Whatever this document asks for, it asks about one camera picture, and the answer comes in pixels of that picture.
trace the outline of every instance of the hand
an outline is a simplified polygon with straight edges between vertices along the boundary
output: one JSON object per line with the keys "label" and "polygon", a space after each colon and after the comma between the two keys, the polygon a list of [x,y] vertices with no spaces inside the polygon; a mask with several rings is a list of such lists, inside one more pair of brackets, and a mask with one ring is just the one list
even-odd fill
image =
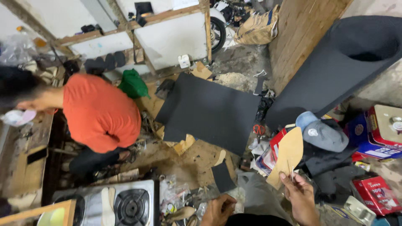
{"label": "hand", "polygon": [[209,201],[207,210],[202,217],[201,226],[223,226],[234,211],[236,199],[223,194]]}
{"label": "hand", "polygon": [[285,198],[292,203],[292,213],[301,226],[319,226],[320,221],[314,204],[313,186],[294,173],[293,182],[284,172],[279,177],[285,185]]}

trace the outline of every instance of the red scissors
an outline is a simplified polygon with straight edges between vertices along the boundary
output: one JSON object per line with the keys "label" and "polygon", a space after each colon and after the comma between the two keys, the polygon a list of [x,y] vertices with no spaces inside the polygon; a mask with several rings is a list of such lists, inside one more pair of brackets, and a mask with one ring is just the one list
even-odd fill
{"label": "red scissors", "polygon": [[258,143],[260,143],[261,136],[265,134],[265,127],[262,126],[262,125],[256,124],[256,125],[253,126],[252,129],[257,134],[257,141],[258,141]]}

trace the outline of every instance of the gas stove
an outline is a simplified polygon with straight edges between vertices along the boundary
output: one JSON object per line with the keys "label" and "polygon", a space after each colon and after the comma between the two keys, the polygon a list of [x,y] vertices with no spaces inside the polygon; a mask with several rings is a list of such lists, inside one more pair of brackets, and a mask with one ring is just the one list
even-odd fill
{"label": "gas stove", "polygon": [[115,226],[153,226],[159,221],[159,184],[153,180],[56,191],[54,202],[76,199],[73,226],[99,226],[103,188],[116,189]]}

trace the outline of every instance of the sawdust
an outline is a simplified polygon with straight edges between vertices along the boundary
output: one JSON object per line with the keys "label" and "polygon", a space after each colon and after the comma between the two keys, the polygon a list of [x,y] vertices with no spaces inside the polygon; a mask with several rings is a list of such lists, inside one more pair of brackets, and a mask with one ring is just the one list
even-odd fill
{"label": "sawdust", "polygon": [[250,78],[241,73],[235,72],[218,75],[214,82],[239,91],[250,93],[253,93],[257,86],[256,78]]}

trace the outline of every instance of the sack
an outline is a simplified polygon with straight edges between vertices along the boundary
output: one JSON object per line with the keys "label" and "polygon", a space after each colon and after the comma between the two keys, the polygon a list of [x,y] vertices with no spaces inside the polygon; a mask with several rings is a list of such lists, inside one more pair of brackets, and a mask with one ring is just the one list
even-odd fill
{"label": "sack", "polygon": [[279,6],[259,15],[250,16],[234,36],[234,41],[240,44],[264,45],[270,43],[278,34]]}
{"label": "sack", "polygon": [[125,70],[123,72],[123,78],[118,86],[121,91],[127,94],[131,99],[139,97],[151,97],[148,95],[148,87],[139,76],[138,72],[134,69]]}

